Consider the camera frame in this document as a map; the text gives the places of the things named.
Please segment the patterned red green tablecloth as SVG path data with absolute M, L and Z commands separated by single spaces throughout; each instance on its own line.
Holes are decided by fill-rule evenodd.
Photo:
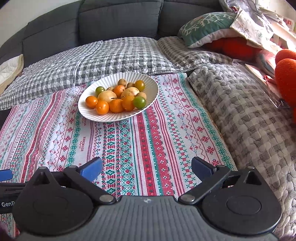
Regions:
M 229 150 L 192 91 L 185 73 L 154 77 L 153 105 L 127 120 L 97 123 L 84 118 L 78 100 L 85 85 L 12 108 L 1 129 L 1 169 L 13 182 L 28 181 L 46 166 L 62 171 L 102 158 L 95 184 L 114 197 L 178 197 L 200 183 L 191 160 L 235 170 Z

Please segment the dark grey sofa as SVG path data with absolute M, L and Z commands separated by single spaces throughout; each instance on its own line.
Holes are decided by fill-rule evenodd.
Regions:
M 99 40 L 176 36 L 188 21 L 222 11 L 218 1 L 75 1 L 28 22 L 1 46 L 1 63 L 25 66 Z

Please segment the large yellow passion fruit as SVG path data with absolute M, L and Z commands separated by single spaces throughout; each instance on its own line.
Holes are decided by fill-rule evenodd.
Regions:
M 105 101 L 107 103 L 111 102 L 112 100 L 117 98 L 117 95 L 110 90 L 105 90 L 98 95 L 98 100 Z

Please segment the yellow green tomato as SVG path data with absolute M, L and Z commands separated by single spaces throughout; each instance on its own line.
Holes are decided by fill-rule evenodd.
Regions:
M 95 89 L 95 94 L 96 96 L 99 96 L 100 93 L 104 92 L 105 91 L 105 88 L 102 87 L 102 86 L 99 86 Z

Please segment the white ribbed plate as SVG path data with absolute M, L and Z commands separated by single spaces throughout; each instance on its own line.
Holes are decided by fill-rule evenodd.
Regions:
M 91 121 L 121 121 L 150 107 L 158 94 L 159 86 L 151 77 L 132 72 L 116 73 L 87 87 L 79 98 L 78 109 Z

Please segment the orange tomato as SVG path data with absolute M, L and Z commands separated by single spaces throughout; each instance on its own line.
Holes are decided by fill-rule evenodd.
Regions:
M 134 96 L 125 96 L 122 100 L 122 107 L 125 111 L 133 111 L 135 106 L 133 104 Z
M 88 96 L 85 99 L 85 104 L 88 108 L 90 109 L 95 109 L 96 105 L 97 105 L 98 99 L 95 96 Z
M 99 115 L 105 115 L 109 112 L 109 104 L 104 100 L 99 100 L 96 104 L 96 112 Z

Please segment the mandarin with stem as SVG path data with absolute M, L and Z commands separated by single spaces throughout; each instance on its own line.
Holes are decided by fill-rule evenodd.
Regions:
M 109 102 L 109 110 L 112 113 L 121 113 L 124 111 L 123 108 L 123 100 L 122 99 L 113 99 L 111 102 Z

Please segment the orange knobbly plush toy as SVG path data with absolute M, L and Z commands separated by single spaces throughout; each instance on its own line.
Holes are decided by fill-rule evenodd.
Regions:
M 295 51 L 280 50 L 275 63 L 275 80 L 281 97 L 291 108 L 295 108 Z

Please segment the floral paper bag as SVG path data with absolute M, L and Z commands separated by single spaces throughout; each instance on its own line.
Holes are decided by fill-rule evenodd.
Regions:
M 229 13 L 235 13 L 230 28 L 247 40 L 247 44 L 277 53 L 281 48 L 295 50 L 295 37 L 284 17 L 257 6 L 254 1 L 219 1 Z

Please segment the brown grey checked blanket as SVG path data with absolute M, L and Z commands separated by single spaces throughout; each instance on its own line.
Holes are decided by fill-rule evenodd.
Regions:
M 247 69 L 225 55 L 190 49 L 178 37 L 158 46 L 188 81 L 219 128 L 238 169 L 254 166 L 282 207 L 279 237 L 295 236 L 295 124 Z

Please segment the green snowflake pillow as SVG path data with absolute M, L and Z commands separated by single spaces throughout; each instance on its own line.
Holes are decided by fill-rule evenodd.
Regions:
M 239 37 L 239 33 L 230 28 L 236 13 L 212 12 L 196 17 L 184 24 L 178 37 L 188 48 L 198 48 L 221 38 Z

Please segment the mandarin orange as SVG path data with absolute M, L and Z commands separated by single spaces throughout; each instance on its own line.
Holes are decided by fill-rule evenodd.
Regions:
M 117 85 L 114 87 L 113 92 L 116 94 L 118 98 L 121 97 L 122 93 L 125 91 L 125 87 L 122 85 Z

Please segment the red cushion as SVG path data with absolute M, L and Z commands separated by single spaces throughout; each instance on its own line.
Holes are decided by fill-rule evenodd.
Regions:
M 254 61 L 256 55 L 261 51 L 260 48 L 247 45 L 247 40 L 243 37 L 221 38 L 204 44 L 202 48 L 224 54 L 232 59 L 248 62 Z

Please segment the grey checked quilt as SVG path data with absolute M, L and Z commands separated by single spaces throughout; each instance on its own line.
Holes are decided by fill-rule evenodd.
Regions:
M 1 94 L 1 110 L 115 73 L 157 75 L 177 71 L 152 38 L 97 41 L 26 67 Z

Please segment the clear plastic sleeve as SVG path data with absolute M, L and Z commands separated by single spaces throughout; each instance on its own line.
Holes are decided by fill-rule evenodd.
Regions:
M 267 94 L 268 99 L 277 109 L 290 108 L 281 97 L 275 81 L 269 75 L 265 75 L 259 68 L 242 60 L 233 59 L 232 64 L 241 66 L 243 70 L 250 74 L 256 81 L 256 84 Z

